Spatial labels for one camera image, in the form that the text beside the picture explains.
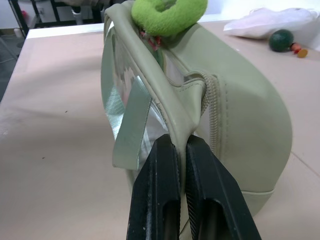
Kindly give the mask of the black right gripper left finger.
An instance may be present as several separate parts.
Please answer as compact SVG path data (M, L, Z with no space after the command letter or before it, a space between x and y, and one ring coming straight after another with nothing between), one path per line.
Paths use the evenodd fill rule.
M164 134L134 181L126 240L179 240L180 216L177 151Z

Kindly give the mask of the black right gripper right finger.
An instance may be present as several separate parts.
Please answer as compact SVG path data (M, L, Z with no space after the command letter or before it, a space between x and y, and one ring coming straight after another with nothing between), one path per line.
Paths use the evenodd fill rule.
M185 187L192 240L255 240L255 222L237 181L195 135L186 145Z

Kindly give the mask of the pale green zip pouch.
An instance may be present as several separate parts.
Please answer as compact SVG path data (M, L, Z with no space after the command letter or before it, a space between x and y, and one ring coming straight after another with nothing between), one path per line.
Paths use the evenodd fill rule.
M132 1L109 7L101 66L112 164L133 181L153 142L169 134L178 159L191 134L205 139L236 179L252 215L274 192L292 147L288 110L271 82L201 24L153 49L131 17Z

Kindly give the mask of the small orange yellow toy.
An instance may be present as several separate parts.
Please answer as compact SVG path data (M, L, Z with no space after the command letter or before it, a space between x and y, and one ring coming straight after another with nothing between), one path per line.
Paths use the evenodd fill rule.
M298 58L305 58L308 55L308 50L302 48L301 45L296 42L290 46L290 50L297 55Z

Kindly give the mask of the dark green ball toy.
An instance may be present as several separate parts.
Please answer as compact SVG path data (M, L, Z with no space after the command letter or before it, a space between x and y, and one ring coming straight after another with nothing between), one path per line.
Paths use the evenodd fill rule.
M274 52L287 52L294 42L294 35L291 31L280 29L275 31L268 39L269 48Z

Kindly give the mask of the white plastic bag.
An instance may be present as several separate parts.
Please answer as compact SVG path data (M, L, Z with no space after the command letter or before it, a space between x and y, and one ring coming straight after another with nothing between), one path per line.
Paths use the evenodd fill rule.
M266 39L277 30L291 32L315 23L320 12L306 8L287 8L273 11L268 8L252 10L248 15L227 23L223 31L227 35L249 39Z

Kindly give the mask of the green plush keychain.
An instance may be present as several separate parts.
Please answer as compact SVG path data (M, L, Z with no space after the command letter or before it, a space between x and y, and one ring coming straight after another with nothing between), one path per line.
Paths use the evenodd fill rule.
M150 36L172 36L196 24L208 0L135 0L134 23Z

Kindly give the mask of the black metal frame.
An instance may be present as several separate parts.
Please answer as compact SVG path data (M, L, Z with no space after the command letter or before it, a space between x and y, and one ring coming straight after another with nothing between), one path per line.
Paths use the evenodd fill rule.
M27 37L30 30L55 27L69 27L81 24L99 24L103 20L106 7L104 0L7 0L17 21L22 36ZM33 14L29 17L20 6L20 3L29 3ZM53 21L44 20L45 11L38 3L48 2ZM62 20L59 8L68 8L73 19Z

